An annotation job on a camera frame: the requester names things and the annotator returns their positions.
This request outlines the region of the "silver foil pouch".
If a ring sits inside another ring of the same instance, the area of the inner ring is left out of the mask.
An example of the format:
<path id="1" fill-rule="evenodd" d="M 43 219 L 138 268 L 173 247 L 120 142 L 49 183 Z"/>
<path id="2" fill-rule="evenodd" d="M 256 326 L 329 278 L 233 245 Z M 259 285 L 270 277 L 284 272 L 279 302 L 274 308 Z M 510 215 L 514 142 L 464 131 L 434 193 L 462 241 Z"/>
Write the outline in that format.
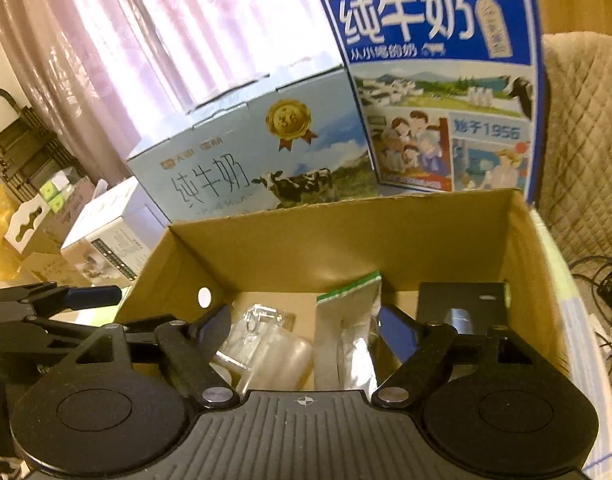
<path id="1" fill-rule="evenodd" d="M 375 271 L 317 298 L 313 380 L 318 390 L 377 388 L 371 356 L 381 310 L 382 276 Z"/>

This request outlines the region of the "white power strip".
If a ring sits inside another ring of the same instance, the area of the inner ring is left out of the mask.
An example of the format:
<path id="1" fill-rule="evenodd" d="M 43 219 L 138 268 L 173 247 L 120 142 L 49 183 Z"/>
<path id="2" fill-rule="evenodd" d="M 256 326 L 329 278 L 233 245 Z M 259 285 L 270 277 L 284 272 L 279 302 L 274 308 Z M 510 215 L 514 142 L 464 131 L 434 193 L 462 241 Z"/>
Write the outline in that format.
<path id="1" fill-rule="evenodd" d="M 612 256 L 583 256 L 570 264 L 570 271 L 590 301 L 591 325 L 612 386 Z"/>

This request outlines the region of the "quilted beige chair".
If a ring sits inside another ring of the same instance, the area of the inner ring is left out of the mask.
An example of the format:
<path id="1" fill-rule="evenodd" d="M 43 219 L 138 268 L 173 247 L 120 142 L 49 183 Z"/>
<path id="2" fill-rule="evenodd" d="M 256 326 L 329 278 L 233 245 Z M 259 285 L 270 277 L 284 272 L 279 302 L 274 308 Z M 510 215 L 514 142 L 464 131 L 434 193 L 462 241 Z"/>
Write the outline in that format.
<path id="1" fill-rule="evenodd" d="M 612 256 L 612 36 L 542 37 L 549 83 L 538 211 L 565 260 Z"/>

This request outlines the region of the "brown cardboard carton left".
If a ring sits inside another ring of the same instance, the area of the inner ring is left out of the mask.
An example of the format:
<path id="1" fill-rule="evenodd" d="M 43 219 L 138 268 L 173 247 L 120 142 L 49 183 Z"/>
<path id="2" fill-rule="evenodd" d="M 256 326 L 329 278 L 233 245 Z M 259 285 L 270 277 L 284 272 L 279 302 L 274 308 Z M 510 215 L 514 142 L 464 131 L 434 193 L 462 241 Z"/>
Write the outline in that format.
<path id="1" fill-rule="evenodd" d="M 10 217 L 4 235 L 7 244 L 18 253 L 21 269 L 39 281 L 70 282 L 69 263 L 60 248 L 76 217 L 66 205 L 54 212 L 41 195 L 22 203 Z"/>

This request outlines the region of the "white appliance product box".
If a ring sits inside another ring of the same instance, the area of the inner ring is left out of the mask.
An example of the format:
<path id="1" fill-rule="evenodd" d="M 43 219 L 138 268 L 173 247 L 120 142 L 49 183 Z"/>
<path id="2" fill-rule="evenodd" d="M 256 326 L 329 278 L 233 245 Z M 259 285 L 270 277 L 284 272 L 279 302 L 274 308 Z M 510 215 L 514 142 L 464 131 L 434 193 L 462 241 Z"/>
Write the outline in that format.
<path id="1" fill-rule="evenodd" d="M 131 286 L 166 232 L 168 219 L 134 177 L 87 203 L 60 253 L 95 286 Z"/>

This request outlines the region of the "translucent plastic cup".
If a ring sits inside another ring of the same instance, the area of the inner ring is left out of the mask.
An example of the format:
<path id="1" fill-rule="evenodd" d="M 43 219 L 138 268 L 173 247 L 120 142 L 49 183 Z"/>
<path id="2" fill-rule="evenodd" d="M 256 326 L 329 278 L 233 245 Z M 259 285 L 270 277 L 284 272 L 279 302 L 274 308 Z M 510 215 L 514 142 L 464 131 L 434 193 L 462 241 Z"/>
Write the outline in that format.
<path id="1" fill-rule="evenodd" d="M 235 390 L 297 391 L 312 369 L 313 349 L 304 340 L 276 325 L 260 334 L 230 338 L 215 355 L 216 362 L 234 377 Z"/>

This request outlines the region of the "black product box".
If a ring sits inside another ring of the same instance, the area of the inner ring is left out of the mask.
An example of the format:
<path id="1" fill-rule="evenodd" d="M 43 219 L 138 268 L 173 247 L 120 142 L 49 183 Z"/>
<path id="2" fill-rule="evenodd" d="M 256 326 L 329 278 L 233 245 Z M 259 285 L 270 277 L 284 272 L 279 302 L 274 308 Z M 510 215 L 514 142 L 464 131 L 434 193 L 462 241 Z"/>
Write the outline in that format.
<path id="1" fill-rule="evenodd" d="M 417 296 L 419 322 L 444 322 L 459 334 L 484 335 L 507 325 L 504 283 L 422 283 Z"/>

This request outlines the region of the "brown cardboard box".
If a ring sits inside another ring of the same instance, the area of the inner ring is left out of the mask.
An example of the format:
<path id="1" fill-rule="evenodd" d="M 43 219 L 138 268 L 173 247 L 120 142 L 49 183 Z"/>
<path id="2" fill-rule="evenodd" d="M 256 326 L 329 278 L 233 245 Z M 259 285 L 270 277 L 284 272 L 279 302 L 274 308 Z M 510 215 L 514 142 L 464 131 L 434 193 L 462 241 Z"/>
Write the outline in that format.
<path id="1" fill-rule="evenodd" d="M 315 297 L 379 272 L 386 300 L 413 312 L 425 282 L 504 282 L 513 330 L 568 374 L 600 429 L 586 467 L 612 460 L 612 392 L 587 310 L 538 212 L 513 190 L 389 197 L 169 226 L 117 313 L 127 323 L 199 316 L 199 291 L 296 314 L 311 336 Z"/>

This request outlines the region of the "green tissue pack stack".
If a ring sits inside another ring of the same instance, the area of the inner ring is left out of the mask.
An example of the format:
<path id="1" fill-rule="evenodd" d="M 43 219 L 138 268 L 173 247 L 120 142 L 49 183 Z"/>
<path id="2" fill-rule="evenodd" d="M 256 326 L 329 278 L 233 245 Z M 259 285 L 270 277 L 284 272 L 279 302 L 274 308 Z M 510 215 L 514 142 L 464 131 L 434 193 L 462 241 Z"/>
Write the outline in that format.
<path id="1" fill-rule="evenodd" d="M 74 185 L 79 180 L 80 176 L 74 167 L 61 169 L 42 184 L 39 193 L 44 202 L 50 206 L 51 211 L 57 214 L 74 192 Z"/>

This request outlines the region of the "clear plastic bag with clips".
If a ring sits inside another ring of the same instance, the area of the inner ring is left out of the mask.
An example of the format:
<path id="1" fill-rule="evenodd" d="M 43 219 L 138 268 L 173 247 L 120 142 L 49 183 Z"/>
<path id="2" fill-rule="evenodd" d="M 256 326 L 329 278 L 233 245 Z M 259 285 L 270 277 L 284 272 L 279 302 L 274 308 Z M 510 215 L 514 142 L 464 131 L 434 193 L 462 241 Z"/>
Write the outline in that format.
<path id="1" fill-rule="evenodd" d="M 270 326 L 277 326 L 291 332 L 295 321 L 294 313 L 264 304 L 254 304 L 236 318 L 231 325 L 230 339 L 232 341 L 255 340 L 263 336 Z"/>

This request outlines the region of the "black folding cart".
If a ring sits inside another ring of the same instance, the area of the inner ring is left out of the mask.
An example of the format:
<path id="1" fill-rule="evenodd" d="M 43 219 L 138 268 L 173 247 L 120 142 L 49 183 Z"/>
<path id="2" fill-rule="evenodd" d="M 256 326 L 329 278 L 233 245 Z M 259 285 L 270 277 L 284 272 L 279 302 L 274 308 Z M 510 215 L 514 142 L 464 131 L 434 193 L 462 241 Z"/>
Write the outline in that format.
<path id="1" fill-rule="evenodd" d="M 0 99 L 16 114 L 0 131 L 0 179 L 11 196 L 21 203 L 31 200 L 41 188 L 42 174 L 53 167 L 74 168 L 80 177 L 86 176 L 79 160 L 31 106 L 20 106 L 10 92 L 1 88 Z"/>

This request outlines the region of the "pink curtain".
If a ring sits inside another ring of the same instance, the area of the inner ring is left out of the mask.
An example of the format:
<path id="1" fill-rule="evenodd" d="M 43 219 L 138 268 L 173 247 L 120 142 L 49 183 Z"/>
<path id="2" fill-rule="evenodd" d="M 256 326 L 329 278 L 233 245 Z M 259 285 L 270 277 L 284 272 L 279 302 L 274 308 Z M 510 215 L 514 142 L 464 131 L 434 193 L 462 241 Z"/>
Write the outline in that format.
<path id="1" fill-rule="evenodd" d="M 31 106 L 112 183 L 199 105 L 337 55 L 320 0 L 0 0 L 0 43 Z"/>

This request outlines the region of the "dark blue milk carton box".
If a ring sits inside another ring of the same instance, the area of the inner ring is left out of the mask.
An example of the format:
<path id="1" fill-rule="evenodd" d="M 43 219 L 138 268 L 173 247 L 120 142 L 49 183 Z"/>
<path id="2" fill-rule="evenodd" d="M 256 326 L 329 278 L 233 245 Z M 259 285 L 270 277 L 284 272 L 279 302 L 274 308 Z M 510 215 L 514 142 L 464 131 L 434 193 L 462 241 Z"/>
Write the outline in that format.
<path id="1" fill-rule="evenodd" d="M 544 66 L 536 0 L 321 0 L 379 184 L 535 194 Z"/>

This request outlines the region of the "light blue milk carton box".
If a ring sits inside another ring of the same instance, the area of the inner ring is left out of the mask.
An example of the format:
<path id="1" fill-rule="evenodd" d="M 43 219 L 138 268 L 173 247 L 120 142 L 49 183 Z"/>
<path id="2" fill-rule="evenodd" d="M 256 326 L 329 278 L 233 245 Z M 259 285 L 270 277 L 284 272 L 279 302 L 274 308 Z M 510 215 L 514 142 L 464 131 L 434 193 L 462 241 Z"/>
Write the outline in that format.
<path id="1" fill-rule="evenodd" d="M 128 166 L 171 222 L 372 197 L 367 135 L 342 66 L 295 66 L 199 107 Z"/>

